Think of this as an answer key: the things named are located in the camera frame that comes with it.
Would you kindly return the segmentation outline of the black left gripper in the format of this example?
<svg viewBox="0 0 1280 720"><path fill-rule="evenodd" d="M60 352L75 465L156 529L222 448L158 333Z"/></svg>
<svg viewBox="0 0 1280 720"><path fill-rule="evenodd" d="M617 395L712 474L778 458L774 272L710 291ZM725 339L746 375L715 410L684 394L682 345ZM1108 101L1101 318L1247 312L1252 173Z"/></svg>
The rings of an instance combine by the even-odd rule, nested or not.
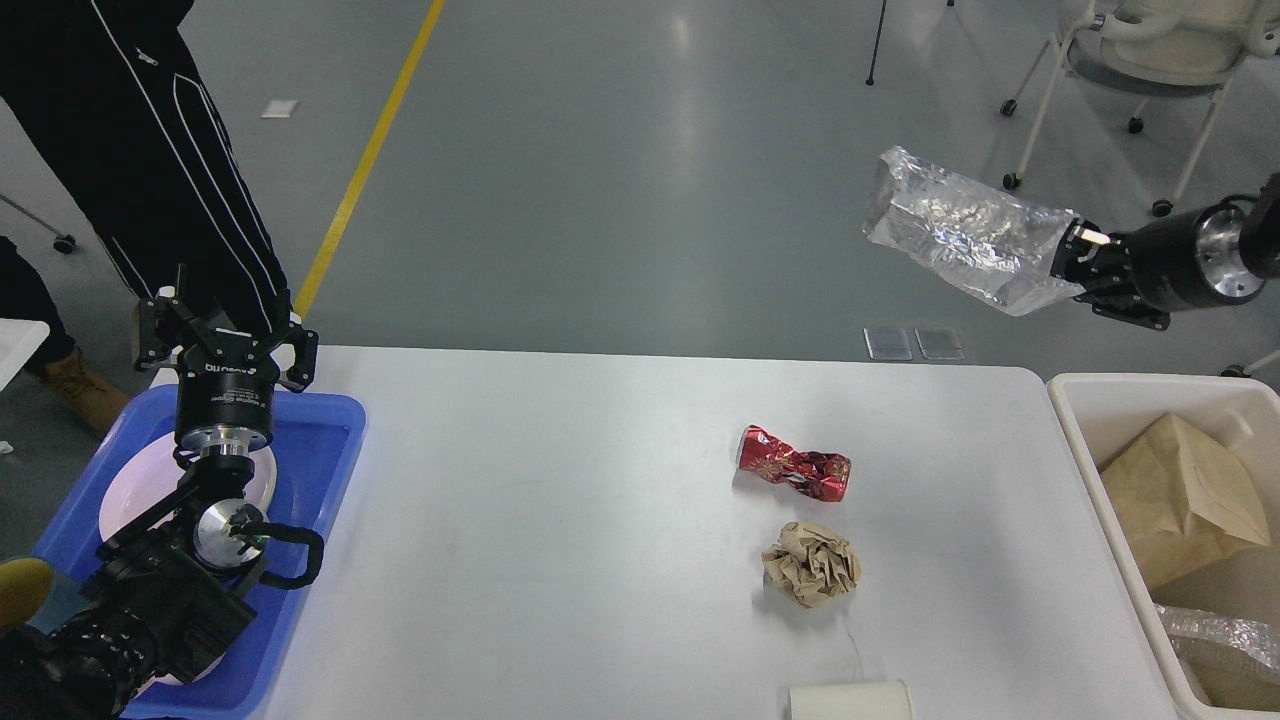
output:
<svg viewBox="0 0 1280 720"><path fill-rule="evenodd" d="M221 306L212 301L192 309L186 301L189 270L177 266L175 281L134 307L132 369L178 370L175 442L184 451L256 451L268 447L274 432L274 386L301 393L314 382L317 332L292 316L288 293L271 306L270 332L250 346L221 347L215 338ZM274 352L292 350L291 365L280 369Z"/></svg>

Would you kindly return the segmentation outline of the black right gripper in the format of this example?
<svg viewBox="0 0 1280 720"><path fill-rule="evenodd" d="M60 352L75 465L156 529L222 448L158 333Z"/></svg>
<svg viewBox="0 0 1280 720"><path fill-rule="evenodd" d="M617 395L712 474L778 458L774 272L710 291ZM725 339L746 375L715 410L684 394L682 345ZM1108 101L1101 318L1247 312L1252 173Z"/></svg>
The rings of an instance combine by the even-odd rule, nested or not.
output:
<svg viewBox="0 0 1280 720"><path fill-rule="evenodd" d="M1244 237L1245 211L1234 202L1165 217L1132 233L1105 233L1075 219L1050 274L1080 286L1093 314L1164 332L1169 313L1239 306L1262 292L1267 281L1245 264Z"/></svg>

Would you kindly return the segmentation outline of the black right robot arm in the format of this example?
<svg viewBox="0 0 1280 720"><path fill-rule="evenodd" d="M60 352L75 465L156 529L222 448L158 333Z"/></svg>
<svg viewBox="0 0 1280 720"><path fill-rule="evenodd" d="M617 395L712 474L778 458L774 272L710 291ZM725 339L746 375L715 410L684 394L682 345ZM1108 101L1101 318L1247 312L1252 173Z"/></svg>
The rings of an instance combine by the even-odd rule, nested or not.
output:
<svg viewBox="0 0 1280 720"><path fill-rule="evenodd" d="M1075 220L1062 234L1052 277L1079 286L1074 300L1097 315L1166 331L1175 313L1236 307L1279 277L1279 188L1165 213L1137 231L1103 233Z"/></svg>

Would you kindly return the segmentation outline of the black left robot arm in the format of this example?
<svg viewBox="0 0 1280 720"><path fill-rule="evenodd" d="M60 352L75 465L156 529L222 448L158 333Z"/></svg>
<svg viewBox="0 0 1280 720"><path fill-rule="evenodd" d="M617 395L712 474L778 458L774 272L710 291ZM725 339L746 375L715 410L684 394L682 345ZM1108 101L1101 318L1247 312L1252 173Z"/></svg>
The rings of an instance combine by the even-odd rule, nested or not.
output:
<svg viewBox="0 0 1280 720"><path fill-rule="evenodd" d="M211 327L183 286L137 309L137 369L178 375L175 488L97 548L87 607L54 632L3 630L5 719L116 719L159 678L189 683L256 618L256 585L297 591L323 566L315 530L269 520L251 503L252 452L274 432L276 387L305 391L317 334L276 297L266 334Z"/></svg>

